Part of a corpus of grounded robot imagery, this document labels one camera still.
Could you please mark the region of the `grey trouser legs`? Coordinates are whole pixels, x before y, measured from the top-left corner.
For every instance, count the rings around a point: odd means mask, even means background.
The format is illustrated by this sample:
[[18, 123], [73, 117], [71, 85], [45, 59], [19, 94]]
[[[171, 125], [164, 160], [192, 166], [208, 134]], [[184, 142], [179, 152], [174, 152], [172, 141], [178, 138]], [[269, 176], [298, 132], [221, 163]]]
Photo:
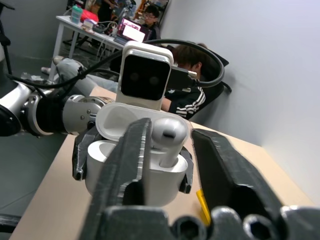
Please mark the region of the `grey trouser legs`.
[[[79, 61], [59, 55], [53, 58], [53, 64], [56, 66], [56, 71], [59, 77], [63, 76], [65, 81], [77, 76], [80, 68], [83, 70], [86, 69]], [[95, 87], [101, 87], [110, 92], [117, 93], [118, 82], [115, 81], [114, 77], [107, 79], [99, 76], [87, 75], [84, 79], [77, 81], [70, 91], [70, 94], [83, 95], [87, 97]]]

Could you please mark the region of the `white earbud charging case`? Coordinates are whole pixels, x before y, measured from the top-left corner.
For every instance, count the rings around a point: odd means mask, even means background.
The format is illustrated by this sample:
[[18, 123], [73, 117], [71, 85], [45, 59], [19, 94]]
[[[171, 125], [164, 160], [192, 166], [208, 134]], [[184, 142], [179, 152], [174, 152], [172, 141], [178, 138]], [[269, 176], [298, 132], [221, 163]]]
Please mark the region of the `white earbud charging case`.
[[[119, 142], [120, 137], [125, 134], [131, 123], [142, 118], [151, 119], [152, 130], [153, 122], [160, 118], [174, 118], [188, 127], [182, 117], [167, 112], [119, 102], [109, 103], [102, 107], [97, 113], [95, 126], [104, 139], [91, 143], [87, 153], [85, 185], [90, 194], [94, 192], [103, 163]], [[163, 151], [153, 147], [151, 139], [151, 156], [146, 171], [145, 187], [148, 206], [162, 207], [174, 200], [188, 167], [187, 161], [180, 153], [173, 167], [160, 167], [160, 160], [164, 154]]]

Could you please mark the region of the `person with glasses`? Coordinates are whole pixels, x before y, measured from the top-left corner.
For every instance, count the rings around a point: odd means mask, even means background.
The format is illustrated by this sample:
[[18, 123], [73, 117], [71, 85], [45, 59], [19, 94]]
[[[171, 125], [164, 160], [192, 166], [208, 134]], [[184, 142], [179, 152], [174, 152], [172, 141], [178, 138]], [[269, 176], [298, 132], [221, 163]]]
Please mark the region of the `person with glasses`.
[[158, 26], [158, 17], [160, 15], [157, 6], [151, 4], [145, 8], [143, 26], [150, 30], [148, 40], [157, 40], [161, 38], [161, 32]]

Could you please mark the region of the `black stand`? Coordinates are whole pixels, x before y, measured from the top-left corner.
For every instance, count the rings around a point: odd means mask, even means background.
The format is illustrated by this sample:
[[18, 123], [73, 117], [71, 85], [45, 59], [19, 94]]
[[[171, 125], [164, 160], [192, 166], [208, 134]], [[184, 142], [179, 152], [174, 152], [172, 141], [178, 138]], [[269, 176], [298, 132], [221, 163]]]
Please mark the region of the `black stand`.
[[[0, 17], [1, 17], [1, 14], [2, 14], [4, 8], [7, 8], [12, 11], [15, 10], [15, 8], [13, 6], [4, 2], [3, 0], [0, 0]], [[8, 73], [11, 75], [12, 74], [12, 66], [11, 66], [10, 56], [9, 56], [9, 52], [8, 52], [8, 46], [11, 45], [11, 41], [5, 35], [5, 31], [4, 31], [4, 27], [3, 27], [1, 19], [0, 19], [0, 43], [3, 47], [4, 57], [5, 57]]]

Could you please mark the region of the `white office table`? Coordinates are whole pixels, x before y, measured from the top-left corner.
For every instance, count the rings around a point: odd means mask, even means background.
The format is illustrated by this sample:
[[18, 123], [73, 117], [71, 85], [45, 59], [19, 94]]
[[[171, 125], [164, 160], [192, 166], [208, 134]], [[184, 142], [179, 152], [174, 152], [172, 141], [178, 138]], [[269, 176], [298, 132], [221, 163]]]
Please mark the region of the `white office table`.
[[67, 15], [57, 15], [55, 18], [58, 20], [58, 30], [57, 30], [56, 40], [55, 40], [55, 45], [54, 45], [54, 50], [53, 50], [53, 57], [59, 55], [59, 53], [60, 53], [65, 28], [74, 31], [74, 36], [72, 37], [70, 51], [69, 51], [69, 55], [68, 55], [69, 58], [73, 57], [73, 53], [74, 53], [74, 50], [76, 47], [77, 37], [79, 34], [82, 34], [86, 37], [95, 39], [99, 42], [102, 42], [102, 43], [106, 44], [107, 46], [111, 47], [112, 49], [120, 50], [123, 48], [123, 45], [115, 42], [114, 37], [108, 36], [108, 35], [102, 34], [102, 33], [95, 33], [95, 32], [90, 33], [88, 31], [84, 30], [81, 27], [80, 23], [77, 23], [77, 24], [73, 23], [70, 20], [70, 17]]

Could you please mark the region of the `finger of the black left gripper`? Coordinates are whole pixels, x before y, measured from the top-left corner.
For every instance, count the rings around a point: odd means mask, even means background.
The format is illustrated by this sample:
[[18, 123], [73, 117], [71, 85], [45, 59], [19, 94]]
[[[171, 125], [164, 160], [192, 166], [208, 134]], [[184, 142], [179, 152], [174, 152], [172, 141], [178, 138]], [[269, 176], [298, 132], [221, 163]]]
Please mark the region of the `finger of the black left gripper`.
[[72, 152], [72, 177], [76, 181], [82, 181], [87, 175], [87, 155], [89, 145], [100, 141], [102, 136], [96, 126], [86, 129], [74, 140]]
[[194, 173], [194, 162], [192, 154], [183, 146], [180, 151], [180, 155], [184, 157], [187, 162], [187, 169], [179, 187], [179, 191], [184, 194], [189, 194], [193, 185], [193, 173]]

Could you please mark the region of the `person in striped black jacket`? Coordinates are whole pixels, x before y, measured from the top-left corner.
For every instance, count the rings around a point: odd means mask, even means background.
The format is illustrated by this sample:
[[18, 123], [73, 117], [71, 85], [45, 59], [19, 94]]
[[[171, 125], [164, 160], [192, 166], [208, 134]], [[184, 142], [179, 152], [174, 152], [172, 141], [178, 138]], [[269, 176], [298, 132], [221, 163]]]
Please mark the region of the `person in striped black jacket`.
[[[210, 60], [205, 53], [186, 45], [178, 45], [173, 56], [179, 68], [195, 72], [198, 80], [202, 77], [203, 66]], [[161, 110], [188, 120], [200, 110], [205, 101], [206, 94], [201, 87], [192, 87], [189, 92], [167, 88]]]

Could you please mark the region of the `open laptop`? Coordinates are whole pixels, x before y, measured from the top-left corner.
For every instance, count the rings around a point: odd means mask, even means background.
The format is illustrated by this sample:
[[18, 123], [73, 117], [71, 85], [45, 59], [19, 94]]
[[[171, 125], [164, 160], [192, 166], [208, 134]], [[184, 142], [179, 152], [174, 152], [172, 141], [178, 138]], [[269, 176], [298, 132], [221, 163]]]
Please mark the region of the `open laptop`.
[[125, 45], [128, 41], [144, 42], [147, 41], [152, 31], [147, 27], [133, 22], [130, 19], [123, 18], [117, 28], [114, 41], [118, 44]]

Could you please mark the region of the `black office chair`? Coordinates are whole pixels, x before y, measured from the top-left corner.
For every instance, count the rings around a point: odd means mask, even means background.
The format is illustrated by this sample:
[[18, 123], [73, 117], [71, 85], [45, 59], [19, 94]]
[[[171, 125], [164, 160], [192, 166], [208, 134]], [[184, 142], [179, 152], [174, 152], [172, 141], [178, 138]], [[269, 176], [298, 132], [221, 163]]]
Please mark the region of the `black office chair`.
[[[215, 58], [212, 58], [208, 54], [206, 54], [206, 55], [208, 56], [209, 61], [208, 61], [208, 63], [206, 63], [202, 67], [202, 74], [201, 74], [201, 78], [199, 79], [199, 81], [201, 81], [201, 82], [209, 82], [211, 80], [216, 79], [220, 75], [221, 69], [229, 64], [229, 62], [227, 60], [225, 60], [224, 58], [222, 58], [218, 54], [216, 55]], [[208, 104], [213, 102], [215, 99], [217, 99], [223, 93], [223, 91], [227, 91], [229, 93], [232, 92], [231, 87], [223, 81], [221, 81], [219, 84], [212, 86], [212, 87], [201, 87], [201, 88], [203, 89], [203, 91], [205, 93], [206, 100], [205, 100], [205, 103], [198, 110], [198, 112], [200, 110], [202, 110], [204, 107], [206, 107]]]

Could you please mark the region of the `white earbud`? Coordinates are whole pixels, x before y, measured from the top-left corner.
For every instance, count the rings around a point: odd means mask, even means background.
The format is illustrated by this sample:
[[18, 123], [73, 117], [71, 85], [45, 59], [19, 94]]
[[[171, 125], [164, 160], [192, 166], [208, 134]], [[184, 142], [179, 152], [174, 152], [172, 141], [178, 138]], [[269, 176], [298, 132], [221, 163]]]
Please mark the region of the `white earbud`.
[[151, 139], [153, 147], [164, 152], [159, 166], [172, 168], [189, 136], [185, 123], [172, 117], [163, 117], [152, 123]]

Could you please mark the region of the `yellow bin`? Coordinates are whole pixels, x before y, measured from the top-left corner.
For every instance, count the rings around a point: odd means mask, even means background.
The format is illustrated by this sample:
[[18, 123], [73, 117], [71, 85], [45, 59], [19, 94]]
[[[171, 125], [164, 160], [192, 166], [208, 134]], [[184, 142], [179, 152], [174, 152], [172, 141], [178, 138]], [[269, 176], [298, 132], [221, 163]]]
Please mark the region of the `yellow bin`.
[[201, 207], [201, 213], [200, 213], [201, 220], [206, 226], [209, 226], [211, 224], [211, 212], [208, 208], [203, 190], [199, 189], [196, 192], [196, 196]]

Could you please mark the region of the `teal lidded container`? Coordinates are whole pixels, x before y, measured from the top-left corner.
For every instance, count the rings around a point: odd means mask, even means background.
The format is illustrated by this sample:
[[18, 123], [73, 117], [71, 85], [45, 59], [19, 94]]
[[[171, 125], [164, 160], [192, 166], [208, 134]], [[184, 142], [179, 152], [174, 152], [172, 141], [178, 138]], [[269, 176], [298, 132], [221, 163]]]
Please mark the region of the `teal lidded container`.
[[74, 24], [79, 24], [81, 21], [82, 13], [83, 13], [83, 9], [78, 5], [74, 5], [71, 8], [70, 21]]

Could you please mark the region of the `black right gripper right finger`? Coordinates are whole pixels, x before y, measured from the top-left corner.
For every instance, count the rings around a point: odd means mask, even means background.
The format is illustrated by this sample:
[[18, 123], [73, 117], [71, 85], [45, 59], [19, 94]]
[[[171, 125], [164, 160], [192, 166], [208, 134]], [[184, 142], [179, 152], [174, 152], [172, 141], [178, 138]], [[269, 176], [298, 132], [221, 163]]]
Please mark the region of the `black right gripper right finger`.
[[278, 216], [283, 206], [256, 167], [216, 132], [191, 132], [202, 191], [209, 209], [226, 206], [240, 216]]

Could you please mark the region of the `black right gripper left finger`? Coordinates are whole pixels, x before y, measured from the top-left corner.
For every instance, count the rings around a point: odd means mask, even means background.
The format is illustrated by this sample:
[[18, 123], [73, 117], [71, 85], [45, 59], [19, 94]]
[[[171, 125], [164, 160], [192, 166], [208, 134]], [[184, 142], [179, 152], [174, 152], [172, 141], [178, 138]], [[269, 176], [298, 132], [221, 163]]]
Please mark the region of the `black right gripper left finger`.
[[152, 121], [142, 118], [131, 123], [102, 165], [78, 240], [95, 240], [103, 212], [121, 206], [126, 188], [138, 183], [138, 199], [144, 201], [144, 163], [150, 157]]

